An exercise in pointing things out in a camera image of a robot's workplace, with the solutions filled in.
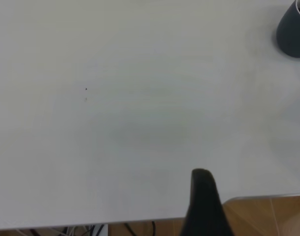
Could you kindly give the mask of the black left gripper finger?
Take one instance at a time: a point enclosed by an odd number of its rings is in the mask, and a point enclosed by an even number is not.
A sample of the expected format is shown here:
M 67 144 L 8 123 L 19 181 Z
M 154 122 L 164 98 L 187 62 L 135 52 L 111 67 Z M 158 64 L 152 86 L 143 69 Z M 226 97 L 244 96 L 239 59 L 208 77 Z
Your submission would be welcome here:
M 210 171 L 191 173 L 190 202 L 181 236 L 232 236 L 215 180 Z

